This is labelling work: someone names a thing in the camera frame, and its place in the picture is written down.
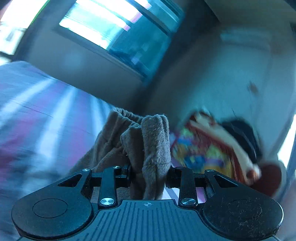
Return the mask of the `grey-brown fleece pants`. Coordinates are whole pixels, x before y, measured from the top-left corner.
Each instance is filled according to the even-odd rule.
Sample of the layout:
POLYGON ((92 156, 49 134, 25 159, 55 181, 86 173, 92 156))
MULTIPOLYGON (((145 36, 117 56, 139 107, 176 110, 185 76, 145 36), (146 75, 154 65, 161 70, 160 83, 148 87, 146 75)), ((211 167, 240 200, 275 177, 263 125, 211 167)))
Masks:
POLYGON ((129 188, 118 188, 117 198, 158 200, 171 167, 169 122, 165 115, 138 116, 122 108, 110 111, 92 148, 71 168, 95 173, 113 166, 130 165, 129 188))

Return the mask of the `colourful red patterned blanket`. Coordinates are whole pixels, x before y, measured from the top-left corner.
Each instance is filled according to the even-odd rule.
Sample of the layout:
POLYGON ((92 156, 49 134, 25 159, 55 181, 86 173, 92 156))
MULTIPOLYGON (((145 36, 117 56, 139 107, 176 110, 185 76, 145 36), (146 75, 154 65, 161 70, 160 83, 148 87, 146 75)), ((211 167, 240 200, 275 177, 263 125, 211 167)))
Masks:
POLYGON ((236 139, 211 114, 204 111, 192 113, 171 134, 171 138, 171 160, 174 165, 190 168, 197 174, 213 169, 279 199, 286 184, 284 165, 278 160, 267 160, 262 150, 258 163, 252 163, 236 139))

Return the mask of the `striped purple white bedsheet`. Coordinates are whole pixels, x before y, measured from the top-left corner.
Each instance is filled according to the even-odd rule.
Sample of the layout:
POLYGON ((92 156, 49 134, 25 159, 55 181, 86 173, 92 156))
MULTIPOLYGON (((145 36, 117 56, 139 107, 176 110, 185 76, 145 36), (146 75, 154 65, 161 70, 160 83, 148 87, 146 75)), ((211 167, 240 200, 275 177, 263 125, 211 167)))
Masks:
MULTIPOLYGON (((60 179, 72 155, 84 151, 105 117, 100 100, 56 80, 26 62, 1 66, 1 240, 16 240, 11 221, 15 202, 60 179)), ((99 211, 81 189, 55 186, 67 196, 57 200, 75 217, 57 220, 63 231, 77 224, 70 240, 205 240, 210 231, 196 213, 177 208, 172 201, 127 201, 115 211, 99 211)))

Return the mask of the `bright glass window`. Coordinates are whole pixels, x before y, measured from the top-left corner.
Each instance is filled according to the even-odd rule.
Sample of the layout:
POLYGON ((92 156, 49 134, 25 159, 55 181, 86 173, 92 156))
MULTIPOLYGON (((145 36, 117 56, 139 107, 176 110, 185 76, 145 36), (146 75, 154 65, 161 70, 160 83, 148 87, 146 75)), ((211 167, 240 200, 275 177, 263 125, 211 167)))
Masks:
POLYGON ((56 31, 147 78, 159 68, 183 17, 173 1, 74 1, 56 31))

